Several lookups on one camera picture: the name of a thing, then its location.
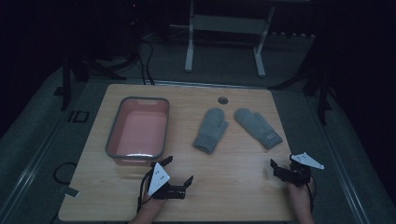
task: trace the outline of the white metal leg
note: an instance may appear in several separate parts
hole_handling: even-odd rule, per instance
[[[270,28],[271,19],[274,16],[275,7],[271,7],[268,14],[267,22],[262,30],[262,37],[260,38],[260,43],[257,47],[253,48],[254,59],[256,60],[257,73],[259,77],[265,76],[264,65],[262,64],[262,46],[264,45],[265,37],[268,35],[268,30]]]
[[[190,29],[189,29],[189,46],[187,47],[186,65],[184,70],[190,72],[192,70],[192,61],[194,57],[194,1],[190,1]]]

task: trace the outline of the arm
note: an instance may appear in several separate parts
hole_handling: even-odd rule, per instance
[[[311,213],[311,202],[309,192],[306,186],[297,188],[295,185],[288,183],[290,205],[294,211],[297,221],[300,224],[315,224]]]
[[[136,216],[128,224],[151,224],[160,214],[166,200],[151,199],[144,203]]]

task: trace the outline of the gray floor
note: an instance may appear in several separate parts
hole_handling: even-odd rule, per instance
[[[221,43],[215,47],[213,41],[206,43],[206,36],[197,39],[193,70],[185,73],[185,36],[183,31],[176,34],[168,42],[155,35],[146,38],[154,47],[149,69],[157,85],[200,83],[265,89],[294,76],[312,43],[306,37],[270,35],[262,53],[267,76],[258,77],[251,47]],[[149,45],[143,45],[143,60],[149,53]],[[64,162],[78,162],[106,87],[115,82],[141,84],[139,66],[120,72],[128,77],[126,81],[92,74],[88,83],[74,82],[73,101],[64,112],[60,111],[62,98],[53,95],[62,85],[61,70],[49,77],[0,140],[0,217],[6,218],[1,223],[51,223],[54,217],[53,223],[62,223],[56,213],[63,201],[58,192],[63,185],[54,181],[52,173]],[[302,94],[304,82],[273,91],[273,95],[292,153],[307,152],[326,167],[313,170],[318,183],[315,220],[395,223],[395,207],[342,109],[329,97],[328,124],[321,125],[316,116],[318,99]],[[88,121],[69,121],[72,111],[89,112]],[[73,168],[68,169],[62,174],[64,180],[73,174]],[[20,179],[27,176],[24,171],[35,172],[29,175],[32,178]],[[17,185],[19,180],[27,188]]]

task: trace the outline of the round hole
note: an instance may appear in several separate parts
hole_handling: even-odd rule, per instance
[[[220,96],[219,99],[218,99],[218,102],[221,105],[227,105],[228,104],[228,99],[227,99],[227,97]]]

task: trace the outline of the plastic bin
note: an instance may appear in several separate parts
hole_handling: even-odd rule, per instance
[[[118,165],[146,165],[161,159],[169,118],[164,98],[127,97],[120,103],[106,144]]]

